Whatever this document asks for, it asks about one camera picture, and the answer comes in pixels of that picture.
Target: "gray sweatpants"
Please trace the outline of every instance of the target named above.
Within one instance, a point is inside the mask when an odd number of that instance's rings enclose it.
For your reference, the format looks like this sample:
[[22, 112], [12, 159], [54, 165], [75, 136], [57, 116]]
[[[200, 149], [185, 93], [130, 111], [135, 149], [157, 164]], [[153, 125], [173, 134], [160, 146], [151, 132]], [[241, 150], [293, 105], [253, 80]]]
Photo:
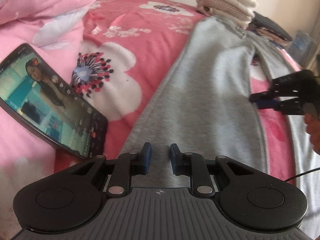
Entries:
[[[263, 127], [257, 109], [248, 101], [249, 66], [254, 54], [260, 56], [269, 80], [293, 71], [268, 41], [239, 29], [226, 18], [210, 17], [196, 25], [122, 148], [122, 152], [139, 151], [144, 142], [152, 144], [149, 174], [133, 177], [133, 186], [189, 185], [187, 177], [172, 174], [168, 155], [172, 143], [177, 143], [181, 152], [200, 153], [206, 159], [226, 155], [268, 172]], [[297, 172], [319, 167], [320, 158], [310, 150], [303, 117], [288, 120]], [[310, 216], [301, 229], [313, 238], [319, 235], [314, 224], [320, 222], [320, 201], [314, 194], [319, 179], [319, 174], [312, 174], [298, 180], [298, 187], [307, 195]]]

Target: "pink floral bedsheet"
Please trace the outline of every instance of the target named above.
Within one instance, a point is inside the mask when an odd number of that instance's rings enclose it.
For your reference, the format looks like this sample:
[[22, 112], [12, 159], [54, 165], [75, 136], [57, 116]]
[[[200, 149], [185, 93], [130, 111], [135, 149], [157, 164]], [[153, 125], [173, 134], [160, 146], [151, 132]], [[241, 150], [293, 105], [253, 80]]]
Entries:
[[[107, 158], [120, 154], [134, 123], [203, 17], [194, 7], [167, 0], [97, 0], [91, 6], [84, 18], [84, 42], [72, 84], [109, 119]], [[252, 92], [267, 90], [259, 59], [250, 68]], [[287, 179], [295, 171], [287, 122], [273, 110], [261, 110], [260, 117], [269, 173]], [[74, 163], [72, 157], [58, 153], [55, 170]]]

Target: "gray ribbed plate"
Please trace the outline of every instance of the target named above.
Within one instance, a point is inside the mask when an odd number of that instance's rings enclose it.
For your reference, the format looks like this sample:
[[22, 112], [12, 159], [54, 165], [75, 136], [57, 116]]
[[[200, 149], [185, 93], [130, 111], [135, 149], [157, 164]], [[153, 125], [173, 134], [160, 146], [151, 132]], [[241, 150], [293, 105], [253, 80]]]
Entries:
[[222, 216], [212, 200], [187, 188], [133, 188], [110, 199], [90, 223], [72, 232], [41, 235], [23, 230], [15, 240], [310, 240], [294, 228], [278, 234], [251, 232]]

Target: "wire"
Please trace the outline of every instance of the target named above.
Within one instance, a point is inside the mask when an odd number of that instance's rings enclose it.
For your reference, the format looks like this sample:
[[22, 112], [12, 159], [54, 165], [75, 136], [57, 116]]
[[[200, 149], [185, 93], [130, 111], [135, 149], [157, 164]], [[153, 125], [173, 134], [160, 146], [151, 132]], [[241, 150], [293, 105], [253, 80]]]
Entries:
[[311, 170], [311, 171], [306, 171], [306, 172], [304, 172], [304, 173], [301, 173], [301, 174], [298, 174], [298, 175], [296, 175], [296, 176], [293, 176], [293, 177], [291, 177], [291, 178], [289, 178], [289, 179], [286, 179], [285, 182], [288, 182], [288, 181], [290, 181], [290, 180], [296, 179], [296, 178], [301, 177], [301, 176], [303, 176], [303, 175], [307, 175], [307, 174], [312, 173], [312, 172], [314, 172], [314, 171], [320, 171], [320, 167], [319, 167], [319, 168], [316, 168], [316, 169], [313, 169], [313, 170]]

